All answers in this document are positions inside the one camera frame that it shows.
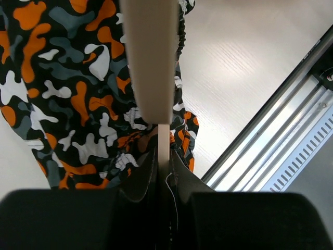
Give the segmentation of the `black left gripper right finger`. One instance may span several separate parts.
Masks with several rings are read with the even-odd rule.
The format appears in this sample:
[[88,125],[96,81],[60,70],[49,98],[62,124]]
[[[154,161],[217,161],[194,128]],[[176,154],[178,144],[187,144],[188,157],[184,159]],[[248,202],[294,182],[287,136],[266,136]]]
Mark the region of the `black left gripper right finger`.
[[170,171],[173,249],[332,249],[317,210],[301,194],[214,191],[176,152]]

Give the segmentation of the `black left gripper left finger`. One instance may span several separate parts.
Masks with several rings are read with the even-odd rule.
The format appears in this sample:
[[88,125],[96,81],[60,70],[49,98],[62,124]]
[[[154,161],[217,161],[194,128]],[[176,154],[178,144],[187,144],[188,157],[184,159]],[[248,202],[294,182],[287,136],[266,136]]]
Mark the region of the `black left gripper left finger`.
[[1,249],[154,249],[156,151],[121,185],[16,190],[1,201]]

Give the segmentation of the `orange camouflage shorts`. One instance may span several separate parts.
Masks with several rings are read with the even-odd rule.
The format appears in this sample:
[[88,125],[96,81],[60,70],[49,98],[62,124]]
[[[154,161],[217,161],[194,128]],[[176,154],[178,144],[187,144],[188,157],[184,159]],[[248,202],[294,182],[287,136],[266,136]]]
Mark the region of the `orange camouflage shorts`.
[[118,1],[1,1],[1,113],[52,189],[103,189],[157,144],[139,112]]

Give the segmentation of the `beige wooden hanger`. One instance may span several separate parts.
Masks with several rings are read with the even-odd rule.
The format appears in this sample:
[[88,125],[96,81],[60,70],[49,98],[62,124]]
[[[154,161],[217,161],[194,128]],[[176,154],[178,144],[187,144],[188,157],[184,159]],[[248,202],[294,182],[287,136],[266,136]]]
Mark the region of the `beige wooden hanger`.
[[170,160],[174,103],[177,1],[120,1],[126,55],[142,118],[158,125],[158,164]]

